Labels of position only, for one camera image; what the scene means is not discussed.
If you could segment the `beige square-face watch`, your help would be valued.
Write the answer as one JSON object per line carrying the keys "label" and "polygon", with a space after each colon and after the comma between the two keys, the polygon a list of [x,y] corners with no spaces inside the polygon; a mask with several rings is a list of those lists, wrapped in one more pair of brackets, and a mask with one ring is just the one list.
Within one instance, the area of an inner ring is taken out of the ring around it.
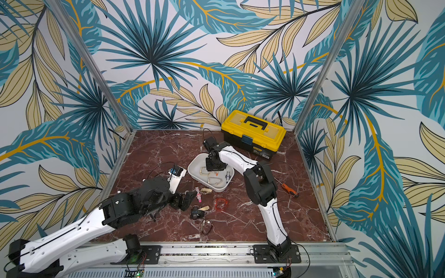
{"label": "beige square-face watch", "polygon": [[208,177],[207,183],[211,186],[217,186],[223,183],[222,178],[219,177]]}

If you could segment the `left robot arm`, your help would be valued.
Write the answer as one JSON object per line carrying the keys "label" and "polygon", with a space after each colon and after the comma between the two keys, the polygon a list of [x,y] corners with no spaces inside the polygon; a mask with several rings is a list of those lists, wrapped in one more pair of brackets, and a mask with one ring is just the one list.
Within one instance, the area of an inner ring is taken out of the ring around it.
{"label": "left robot arm", "polygon": [[72,224],[35,241],[19,239],[9,246],[8,258],[14,267],[9,278],[62,278],[91,266],[137,257],[140,245],[135,235],[84,248],[83,244],[114,230],[137,223],[141,217],[154,216],[166,205],[185,211],[185,198],[195,192],[179,194],[176,189],[183,176],[171,174],[143,181],[141,187],[118,193]]}

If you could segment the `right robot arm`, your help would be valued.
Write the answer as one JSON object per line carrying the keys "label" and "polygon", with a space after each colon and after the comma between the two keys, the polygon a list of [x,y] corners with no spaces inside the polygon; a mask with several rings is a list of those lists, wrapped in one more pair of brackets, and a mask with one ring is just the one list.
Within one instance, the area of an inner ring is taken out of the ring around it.
{"label": "right robot arm", "polygon": [[284,229],[277,206],[278,187],[270,167],[264,162],[249,159],[229,143],[218,143],[214,137],[203,141],[207,150],[206,168],[209,171],[224,170],[227,166],[239,172],[245,181],[250,200],[258,206],[267,230],[270,256],[278,261],[292,247],[292,241]]}

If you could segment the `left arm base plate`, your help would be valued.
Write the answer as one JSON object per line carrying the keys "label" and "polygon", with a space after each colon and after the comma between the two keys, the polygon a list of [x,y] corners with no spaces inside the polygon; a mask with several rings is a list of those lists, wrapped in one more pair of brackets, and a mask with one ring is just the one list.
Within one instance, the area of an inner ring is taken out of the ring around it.
{"label": "left arm base plate", "polygon": [[160,245],[150,245],[129,249],[124,259],[117,262],[117,265],[156,265],[159,261],[161,248]]}

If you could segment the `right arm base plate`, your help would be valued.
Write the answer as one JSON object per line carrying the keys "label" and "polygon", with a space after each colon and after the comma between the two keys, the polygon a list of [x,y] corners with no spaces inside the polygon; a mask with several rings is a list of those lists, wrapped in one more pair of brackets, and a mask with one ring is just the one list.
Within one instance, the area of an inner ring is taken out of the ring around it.
{"label": "right arm base plate", "polygon": [[283,254],[278,254],[278,251],[272,249],[268,244],[255,244],[253,246],[253,257],[256,264],[301,263],[299,248],[294,244]]}

